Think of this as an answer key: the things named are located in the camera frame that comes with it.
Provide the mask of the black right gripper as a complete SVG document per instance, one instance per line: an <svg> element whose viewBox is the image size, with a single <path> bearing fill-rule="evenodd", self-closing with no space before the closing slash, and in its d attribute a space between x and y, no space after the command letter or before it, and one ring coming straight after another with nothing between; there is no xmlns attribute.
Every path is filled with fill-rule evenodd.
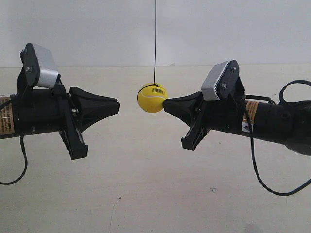
<svg viewBox="0 0 311 233"><path fill-rule="evenodd" d="M205 101L202 92L166 99L164 111L177 117L190 129L181 138L182 148L195 150L198 144L211 131L240 134L244 101L229 96L225 100Z"/></svg>

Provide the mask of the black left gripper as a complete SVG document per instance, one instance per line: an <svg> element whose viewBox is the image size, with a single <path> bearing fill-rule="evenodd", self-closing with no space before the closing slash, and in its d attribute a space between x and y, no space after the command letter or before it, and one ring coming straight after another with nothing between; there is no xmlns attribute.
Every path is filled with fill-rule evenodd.
<svg viewBox="0 0 311 233"><path fill-rule="evenodd" d="M69 98L61 82L61 74L57 75L52 88L52 98L56 100L60 114L59 134L72 160L87 157L88 145L85 144L81 132L93 124L118 113L120 104L116 98L89 93L78 87L69 90L73 109L77 110L74 117L69 106Z"/></svg>

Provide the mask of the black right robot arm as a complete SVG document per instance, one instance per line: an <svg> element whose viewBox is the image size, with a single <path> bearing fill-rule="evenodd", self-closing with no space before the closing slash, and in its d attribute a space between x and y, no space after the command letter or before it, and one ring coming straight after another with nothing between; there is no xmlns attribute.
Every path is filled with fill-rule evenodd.
<svg viewBox="0 0 311 233"><path fill-rule="evenodd" d="M311 103L280 102L268 97L229 96L223 100L205 101L201 92L167 99L164 111L189 126L181 139L182 147L195 150L211 130L285 145L288 149L311 154Z"/></svg>

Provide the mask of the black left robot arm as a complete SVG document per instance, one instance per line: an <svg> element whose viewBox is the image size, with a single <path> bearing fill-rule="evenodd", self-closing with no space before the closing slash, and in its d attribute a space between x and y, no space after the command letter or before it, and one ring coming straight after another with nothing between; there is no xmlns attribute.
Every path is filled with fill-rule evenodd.
<svg viewBox="0 0 311 233"><path fill-rule="evenodd" d="M78 87L66 91L57 79L53 88L33 89L26 77L17 78L17 93L1 111L2 139L20 135L59 132L72 160L85 158L88 145L82 132L98 121L118 113L116 98L89 93Z"/></svg>

